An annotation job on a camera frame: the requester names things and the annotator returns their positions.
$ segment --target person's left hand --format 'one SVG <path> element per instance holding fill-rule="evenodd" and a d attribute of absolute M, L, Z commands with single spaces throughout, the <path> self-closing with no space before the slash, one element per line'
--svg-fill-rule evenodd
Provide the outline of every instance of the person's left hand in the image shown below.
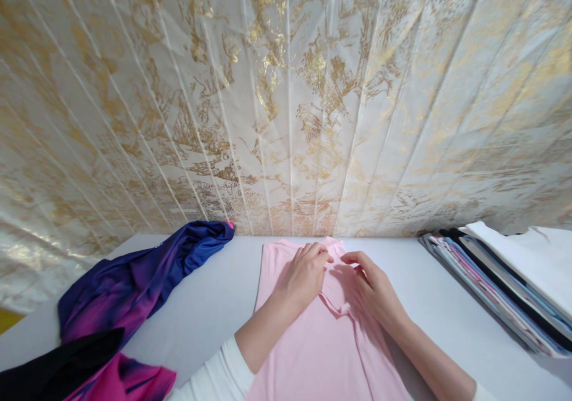
<path fill-rule="evenodd" d="M 326 262 L 333 263 L 334 259 L 323 244 L 307 243 L 303 248 L 298 248 L 279 287 L 297 313 L 302 313 L 322 290 Z"/>

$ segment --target gold marbled fabric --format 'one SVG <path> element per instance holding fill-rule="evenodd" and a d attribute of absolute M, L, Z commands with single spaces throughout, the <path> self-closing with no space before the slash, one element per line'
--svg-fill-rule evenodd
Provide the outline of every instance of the gold marbled fabric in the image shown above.
<path fill-rule="evenodd" d="M 0 306 L 134 233 L 572 226 L 572 0 L 0 0 Z"/>

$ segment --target person's right hand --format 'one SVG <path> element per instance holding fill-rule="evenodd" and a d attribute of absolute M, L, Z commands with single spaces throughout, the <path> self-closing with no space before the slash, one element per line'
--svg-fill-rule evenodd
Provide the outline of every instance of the person's right hand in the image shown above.
<path fill-rule="evenodd" d="M 409 322 L 409 316 L 386 273 L 361 251 L 348 252 L 341 260 L 346 264 L 359 264 L 355 271 L 362 297 L 375 319 L 395 338 Z"/>

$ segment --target hand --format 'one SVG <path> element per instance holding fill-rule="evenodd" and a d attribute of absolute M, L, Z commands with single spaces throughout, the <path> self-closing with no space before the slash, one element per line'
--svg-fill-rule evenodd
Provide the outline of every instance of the hand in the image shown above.
<path fill-rule="evenodd" d="M 341 260 L 346 264 L 359 264 L 355 271 L 366 306 L 380 325 L 395 338 L 409 322 L 409 316 L 385 272 L 361 251 L 348 252 Z"/>
<path fill-rule="evenodd" d="M 334 259 L 321 243 L 306 243 L 298 248 L 290 263 L 286 277 L 279 290 L 294 305 L 296 312 L 302 313 L 314 298 L 318 296 L 324 284 L 324 265 Z"/>

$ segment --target black garment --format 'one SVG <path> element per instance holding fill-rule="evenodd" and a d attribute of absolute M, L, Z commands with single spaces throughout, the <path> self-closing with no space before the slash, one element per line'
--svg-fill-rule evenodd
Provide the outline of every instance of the black garment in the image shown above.
<path fill-rule="evenodd" d="M 512 289 L 510 289 L 491 269 L 489 269 L 485 264 L 481 262 L 466 246 L 459 240 L 459 237 L 465 236 L 462 231 L 453 228 L 450 230 L 439 230 L 439 232 L 445 237 L 449 237 L 453 240 L 467 256 L 473 260 L 473 262 L 479 267 L 483 273 L 485 273 L 498 287 L 501 289 L 514 303 L 526 313 L 530 319 L 532 319 L 554 342 L 558 343 L 560 346 L 572 352 L 572 341 L 570 341 L 566 336 L 562 335 L 560 331 L 552 326 L 542 315 L 540 315 L 536 310 L 530 307 L 518 294 L 516 294 Z M 497 262 L 503 262 L 502 259 L 497 256 L 493 251 L 486 247 L 488 253 L 492 253 L 491 258 Z M 510 268 L 508 266 L 503 266 L 505 270 Z"/>
<path fill-rule="evenodd" d="M 119 351 L 123 328 L 86 335 L 0 373 L 2 401 L 61 401 Z"/>

